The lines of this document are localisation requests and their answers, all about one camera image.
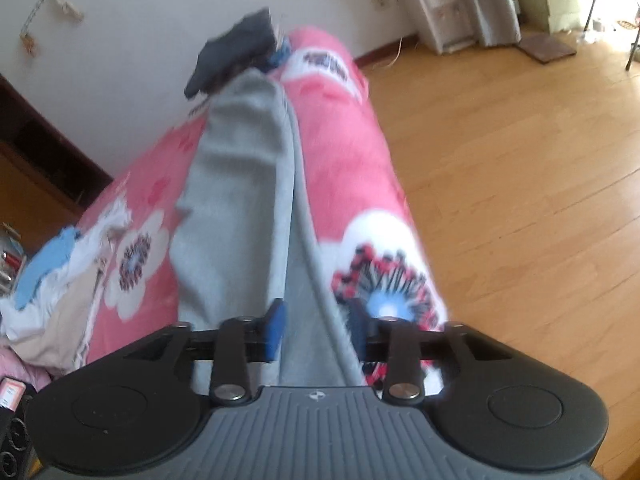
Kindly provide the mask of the brown floor mat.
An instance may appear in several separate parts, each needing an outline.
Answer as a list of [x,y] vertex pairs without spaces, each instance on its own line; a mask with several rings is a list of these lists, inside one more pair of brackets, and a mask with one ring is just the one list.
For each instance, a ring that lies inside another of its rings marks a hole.
[[562,60],[562,58],[570,58],[577,54],[575,48],[548,34],[523,37],[516,47],[542,65]]

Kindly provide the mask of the pink floral blanket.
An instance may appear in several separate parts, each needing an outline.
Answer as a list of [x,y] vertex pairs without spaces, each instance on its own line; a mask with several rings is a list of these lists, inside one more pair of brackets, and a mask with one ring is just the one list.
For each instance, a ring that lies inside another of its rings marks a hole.
[[[421,330],[441,330],[446,307],[433,283],[414,232],[406,196],[369,100],[369,84],[344,44],[314,27],[288,36],[292,54],[273,77],[283,84],[298,119],[310,214],[319,243],[323,284],[344,307],[359,299],[370,315],[398,316]],[[123,242],[151,218],[150,228],[178,226],[176,203],[186,184],[204,118],[169,130],[138,157],[80,220],[88,230],[101,208],[121,198],[134,224],[107,266],[106,289],[96,321],[88,325],[86,363],[177,321],[178,281],[168,243],[160,267],[143,275],[137,292],[115,292]]]

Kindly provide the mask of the wall socket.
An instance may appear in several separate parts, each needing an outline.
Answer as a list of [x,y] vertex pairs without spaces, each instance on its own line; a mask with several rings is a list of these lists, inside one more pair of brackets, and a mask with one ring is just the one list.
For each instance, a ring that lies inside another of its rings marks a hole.
[[390,7],[392,0],[372,0],[372,4],[374,5],[376,10],[385,10]]

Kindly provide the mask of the light blue garment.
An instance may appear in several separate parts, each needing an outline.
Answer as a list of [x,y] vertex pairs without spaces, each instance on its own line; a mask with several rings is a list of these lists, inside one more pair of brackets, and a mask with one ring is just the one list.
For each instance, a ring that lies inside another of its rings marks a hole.
[[27,306],[43,278],[70,260],[78,237],[78,229],[66,226],[29,260],[14,289],[16,310],[21,311]]

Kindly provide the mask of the beige garment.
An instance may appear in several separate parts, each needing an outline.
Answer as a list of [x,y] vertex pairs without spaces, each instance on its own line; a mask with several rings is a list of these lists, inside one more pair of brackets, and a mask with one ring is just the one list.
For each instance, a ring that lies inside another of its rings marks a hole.
[[9,338],[1,343],[11,348],[27,364],[44,368],[60,377],[81,367],[88,348],[88,333],[102,292],[104,260],[96,260],[78,278],[53,308],[39,330]]

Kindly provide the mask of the brown folded clothes in stack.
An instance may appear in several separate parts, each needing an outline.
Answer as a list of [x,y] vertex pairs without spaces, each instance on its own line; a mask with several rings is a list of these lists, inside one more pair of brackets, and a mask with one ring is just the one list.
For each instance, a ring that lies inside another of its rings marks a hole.
[[222,72],[222,80],[231,80],[233,77],[238,76],[250,68],[259,70],[263,74],[269,74],[283,65],[292,55],[292,52],[293,48],[290,37],[288,35],[281,36],[273,51],[251,54],[248,58],[244,58],[244,60],[233,62]]

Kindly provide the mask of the white water dispenser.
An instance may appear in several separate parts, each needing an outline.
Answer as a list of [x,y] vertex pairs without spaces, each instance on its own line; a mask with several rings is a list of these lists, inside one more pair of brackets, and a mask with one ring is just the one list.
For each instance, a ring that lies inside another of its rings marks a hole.
[[463,0],[402,0],[422,42],[438,55],[476,44]]

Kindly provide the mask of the black folded garment on stack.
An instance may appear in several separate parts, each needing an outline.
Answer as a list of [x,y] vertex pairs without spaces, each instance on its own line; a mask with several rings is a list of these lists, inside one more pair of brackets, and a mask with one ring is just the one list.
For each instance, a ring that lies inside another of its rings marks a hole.
[[268,8],[247,14],[228,32],[209,39],[198,54],[184,96],[212,94],[237,74],[263,66],[277,50],[278,37]]

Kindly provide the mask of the white garment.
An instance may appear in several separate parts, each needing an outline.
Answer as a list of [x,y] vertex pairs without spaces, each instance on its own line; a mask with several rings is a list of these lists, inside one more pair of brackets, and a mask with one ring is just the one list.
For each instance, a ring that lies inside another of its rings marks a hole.
[[126,230],[130,222],[131,211],[119,196],[100,213],[92,228],[85,233],[78,230],[70,260],[41,280],[35,296],[23,310],[14,307],[14,291],[1,298],[1,335],[8,330],[9,338],[15,339],[43,328],[70,283],[99,259],[110,244],[110,237]]

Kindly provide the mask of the beige curtain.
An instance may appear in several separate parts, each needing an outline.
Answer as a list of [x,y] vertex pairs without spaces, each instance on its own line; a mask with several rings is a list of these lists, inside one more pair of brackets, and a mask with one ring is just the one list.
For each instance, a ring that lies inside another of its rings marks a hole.
[[514,0],[463,0],[476,38],[485,48],[514,46],[521,29]]

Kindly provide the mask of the wall hook rack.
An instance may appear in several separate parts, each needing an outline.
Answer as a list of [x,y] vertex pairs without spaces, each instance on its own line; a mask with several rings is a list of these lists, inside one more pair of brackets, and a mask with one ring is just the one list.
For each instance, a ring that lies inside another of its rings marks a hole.
[[40,43],[32,32],[33,24],[41,25],[46,18],[54,24],[81,23],[85,16],[85,12],[72,0],[36,0],[18,35],[24,52],[35,58],[40,51]]

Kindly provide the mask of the pink padded jacket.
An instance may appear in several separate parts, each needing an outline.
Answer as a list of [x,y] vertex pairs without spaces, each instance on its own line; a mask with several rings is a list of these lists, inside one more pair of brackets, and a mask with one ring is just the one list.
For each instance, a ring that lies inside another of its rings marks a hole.
[[0,377],[11,377],[32,385],[40,391],[51,382],[49,373],[41,367],[24,363],[10,348],[0,348]]

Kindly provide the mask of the wooden door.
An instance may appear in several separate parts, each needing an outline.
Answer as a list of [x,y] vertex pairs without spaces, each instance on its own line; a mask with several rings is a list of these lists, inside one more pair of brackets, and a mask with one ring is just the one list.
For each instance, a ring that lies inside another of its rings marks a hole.
[[35,252],[73,226],[112,177],[1,81],[1,223]]

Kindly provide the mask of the grey sweatpants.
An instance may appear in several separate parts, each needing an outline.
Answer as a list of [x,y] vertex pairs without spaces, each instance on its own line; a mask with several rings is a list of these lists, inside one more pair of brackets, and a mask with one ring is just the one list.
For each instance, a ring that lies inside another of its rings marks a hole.
[[280,84],[247,70],[212,97],[176,209],[180,321],[210,330],[283,299],[282,342],[273,363],[250,367],[253,386],[363,385],[322,270],[297,119]]

